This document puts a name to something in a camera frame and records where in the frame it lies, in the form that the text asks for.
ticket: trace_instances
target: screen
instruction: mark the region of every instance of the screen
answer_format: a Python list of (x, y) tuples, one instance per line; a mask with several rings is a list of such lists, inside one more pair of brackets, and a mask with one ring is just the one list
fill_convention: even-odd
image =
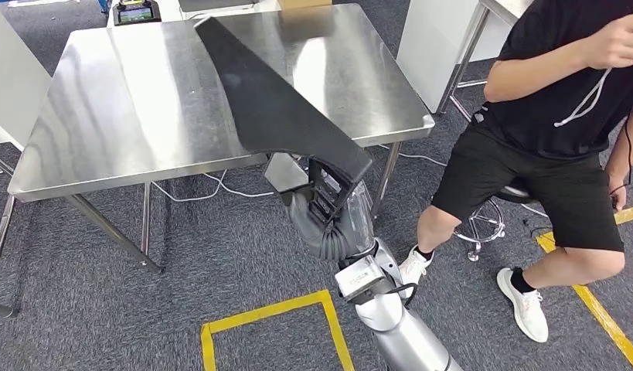
[(121, 19), (121, 22), (145, 21), (147, 19), (152, 19), (152, 9), (140, 8), (124, 10), (118, 17)]

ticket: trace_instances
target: yellow floor tape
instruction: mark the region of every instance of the yellow floor tape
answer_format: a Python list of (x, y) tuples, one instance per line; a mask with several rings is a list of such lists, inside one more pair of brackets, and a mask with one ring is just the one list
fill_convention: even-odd
[[(630, 222), (633, 220), (633, 208), (626, 209), (616, 213), (614, 219), (617, 224)], [(555, 240), (553, 239), (553, 233), (546, 233), (537, 237), (537, 242), (547, 253), (555, 250)], [(633, 365), (633, 345), (632, 342), (626, 337), (621, 328), (617, 325), (617, 322), (610, 316), (605, 310), (603, 305), (594, 297), (589, 288), (586, 286), (575, 285), (573, 289), (576, 291), (580, 299), (589, 308), (591, 314), (596, 317), (601, 327), (612, 338), (612, 341), (621, 350), (626, 359)]]
[(322, 304), (325, 317), (328, 319), (328, 325), (332, 334), (332, 341), (335, 344), (335, 349), (339, 355), (339, 360), (344, 371), (354, 371), (355, 369), (352, 366), (348, 346), (345, 343), (343, 332), (341, 331), (341, 326), (339, 325), (339, 320), (336, 316), (335, 306), (332, 303), (332, 298), (327, 290), (321, 290), (299, 298), (289, 299), (277, 304), (268, 305), (267, 307), (254, 309), (253, 311), (247, 311), (238, 315), (220, 319), (218, 321), (205, 323), (202, 325), (202, 329), (200, 331), (202, 362), (205, 366), (205, 370), (216, 371), (216, 355), (214, 353), (212, 334), (318, 303)]

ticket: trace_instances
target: man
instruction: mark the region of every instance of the man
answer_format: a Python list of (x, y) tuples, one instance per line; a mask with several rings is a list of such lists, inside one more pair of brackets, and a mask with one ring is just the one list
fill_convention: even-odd
[[(633, 0), (535, 0), (492, 67), (485, 96), (400, 271), (417, 283), (461, 220), (521, 178), (549, 215), (558, 248), (524, 270), (503, 268), (497, 281), (517, 325), (545, 342), (539, 289), (589, 284), (624, 267), (610, 196), (624, 206), (633, 162)], [(627, 116), (603, 170), (598, 153)]]

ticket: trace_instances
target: black sock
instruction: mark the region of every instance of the black sock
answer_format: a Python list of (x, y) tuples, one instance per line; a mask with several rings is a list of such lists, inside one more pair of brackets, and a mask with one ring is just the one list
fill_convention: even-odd
[(523, 279), (523, 269), (521, 268), (514, 268), (514, 273), (512, 273), (510, 281), (512, 282), (512, 286), (514, 286), (516, 290), (519, 290), (521, 294), (536, 290), (534, 287), (530, 286), (525, 279)]
[(434, 250), (432, 250), (431, 252), (429, 252), (429, 253), (427, 253), (427, 254), (426, 254), (426, 253), (424, 253), (424, 252), (423, 252), (423, 251), (421, 251), (421, 250), (418, 250), (418, 248), (417, 248), (417, 251), (419, 252), (419, 254), (420, 254), (422, 257), (424, 257), (424, 258), (425, 258), (425, 260), (430, 260), (430, 259), (432, 259), (432, 255), (434, 255)]

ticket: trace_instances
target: rolling stool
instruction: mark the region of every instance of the rolling stool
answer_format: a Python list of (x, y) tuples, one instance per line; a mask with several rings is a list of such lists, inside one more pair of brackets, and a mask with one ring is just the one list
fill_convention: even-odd
[[(536, 200), (530, 197), (528, 190), (526, 188), (526, 184), (523, 179), (515, 178), (511, 183), (506, 185), (503, 189), (501, 189), (498, 193), (494, 195), (500, 199), (504, 199), (505, 201), (509, 201), (511, 203), (534, 203)], [(490, 206), (491, 209), (494, 210), (496, 214), (496, 219), (487, 217), (482, 215), (482, 210), (485, 207)], [(488, 223), (494, 227), (494, 231), (489, 237), (481, 237), (478, 232), (478, 224), (479, 222)], [(505, 236), (505, 223), (503, 222), (502, 211), (496, 202), (493, 199), (490, 199), (484, 205), (480, 206), (479, 209), (475, 210), (470, 217), (468, 217), (468, 223), (471, 226), (471, 232), (473, 233), (473, 237), (465, 236), (464, 234), (454, 231), (454, 235), (471, 243), (475, 243), (475, 249), (468, 252), (467, 257), (470, 261), (478, 261), (480, 250), (482, 249), (482, 244), (491, 242), (499, 237)]]

